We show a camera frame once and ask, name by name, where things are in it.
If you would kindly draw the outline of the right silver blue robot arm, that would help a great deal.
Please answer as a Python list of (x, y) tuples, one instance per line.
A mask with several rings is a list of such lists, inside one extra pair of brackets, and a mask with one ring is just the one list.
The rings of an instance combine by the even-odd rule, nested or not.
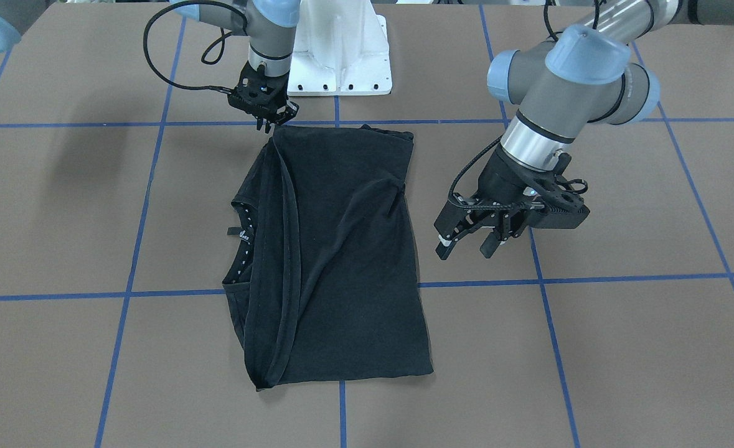
[[(249, 114), (256, 128), (269, 133), (295, 119), (299, 110), (289, 99), (288, 88), (300, 5), (298, 1), (170, 1), (145, 25), (145, 62), (160, 80), (174, 88), (225, 95), (230, 107)], [(0, 1), (0, 53), (17, 45), (51, 6), (51, 1)], [(224, 47), (230, 37), (247, 37), (248, 60), (234, 86), (179, 84), (156, 68), (149, 51), (150, 33), (159, 18), (170, 12), (219, 29), (220, 36), (213, 46)]]

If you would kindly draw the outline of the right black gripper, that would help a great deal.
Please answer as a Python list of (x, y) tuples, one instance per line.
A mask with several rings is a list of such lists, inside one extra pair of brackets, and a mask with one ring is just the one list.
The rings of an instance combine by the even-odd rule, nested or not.
[(266, 74), (266, 65), (253, 68), (245, 65), (242, 69), (242, 99), (247, 105), (247, 113), (256, 117), (256, 130), (261, 131), (265, 123), (265, 133), (270, 135), (275, 125), (282, 125), (295, 119), (299, 106), (289, 100), (289, 73), (271, 77)]

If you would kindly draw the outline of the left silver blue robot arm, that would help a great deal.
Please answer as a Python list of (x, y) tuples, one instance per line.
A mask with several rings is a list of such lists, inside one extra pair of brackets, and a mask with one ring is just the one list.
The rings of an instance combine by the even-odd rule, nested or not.
[(561, 31), (544, 15), (548, 37), (526, 51), (497, 54), (487, 73), (495, 99), (517, 105), (488, 156), (475, 193), (450, 189), (436, 218), (436, 253), (482, 228), (490, 258), (527, 228), (574, 229), (589, 215), (588, 184), (564, 178), (569, 148), (588, 124), (622, 125), (652, 113), (655, 74), (631, 62), (631, 42), (669, 24), (734, 26), (734, 1), (596, 1), (592, 14)]

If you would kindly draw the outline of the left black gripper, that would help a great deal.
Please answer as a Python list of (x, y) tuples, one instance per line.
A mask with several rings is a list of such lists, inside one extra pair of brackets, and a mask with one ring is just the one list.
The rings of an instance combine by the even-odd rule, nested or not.
[[(478, 176), (475, 193), (470, 196), (457, 193), (455, 187), (460, 179), (485, 155), (489, 159)], [(519, 164), (502, 149), (481, 151), (458, 173), (435, 220), (439, 238), (437, 256), (446, 260), (458, 241), (484, 227), (491, 229), (480, 246), (484, 258), (492, 258), (508, 238), (523, 229), (543, 228), (548, 222), (548, 207), (543, 200), (524, 195), (524, 191), (531, 188), (544, 192), (541, 182), (547, 178), (547, 171)]]

